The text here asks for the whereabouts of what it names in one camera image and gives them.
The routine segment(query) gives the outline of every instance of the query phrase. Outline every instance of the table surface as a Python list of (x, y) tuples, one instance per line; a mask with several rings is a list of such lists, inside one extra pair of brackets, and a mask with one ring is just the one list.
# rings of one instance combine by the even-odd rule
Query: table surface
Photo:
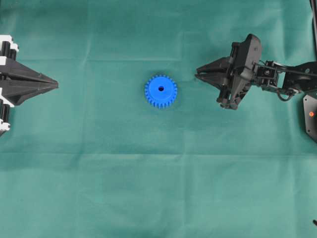
[[(316, 60), (308, 0), (2, 0), (0, 29), (60, 87), (1, 137), (4, 237), (316, 237), (303, 95), (223, 110), (194, 77), (249, 33), (262, 60)], [(157, 73), (179, 89), (165, 110), (144, 96)]]

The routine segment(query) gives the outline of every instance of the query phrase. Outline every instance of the blue gear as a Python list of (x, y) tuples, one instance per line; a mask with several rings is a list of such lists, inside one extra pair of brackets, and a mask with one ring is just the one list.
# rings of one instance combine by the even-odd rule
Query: blue gear
[(174, 103), (176, 96), (176, 83), (166, 75), (156, 75), (145, 85), (145, 97), (154, 107), (169, 107)]

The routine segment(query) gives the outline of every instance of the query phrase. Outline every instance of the green cloth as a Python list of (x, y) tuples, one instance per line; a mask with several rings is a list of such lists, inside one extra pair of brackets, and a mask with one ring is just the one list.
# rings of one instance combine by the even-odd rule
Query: green cloth
[[(2, 0), (0, 33), (60, 87), (11, 110), (0, 237), (316, 237), (303, 95), (223, 110), (194, 77), (249, 33), (262, 60), (314, 61), (308, 0)], [(179, 89), (166, 110), (144, 96), (157, 73)]]

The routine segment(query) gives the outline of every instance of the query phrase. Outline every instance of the black mounting plate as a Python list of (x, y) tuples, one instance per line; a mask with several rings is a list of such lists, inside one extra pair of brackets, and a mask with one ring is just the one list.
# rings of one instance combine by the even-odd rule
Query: black mounting plate
[(303, 102), (306, 133), (317, 142), (317, 99), (306, 95)]

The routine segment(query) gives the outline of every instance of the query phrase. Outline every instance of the black cable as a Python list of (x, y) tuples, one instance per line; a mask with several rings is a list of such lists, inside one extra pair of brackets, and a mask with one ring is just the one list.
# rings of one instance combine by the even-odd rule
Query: black cable
[(276, 94), (277, 94), (278, 98), (283, 102), (287, 102), (287, 101), (291, 100), (291, 98), (295, 95), (295, 93), (292, 93), (292, 94), (288, 95), (288, 98), (283, 98), (279, 91), (277, 91)]

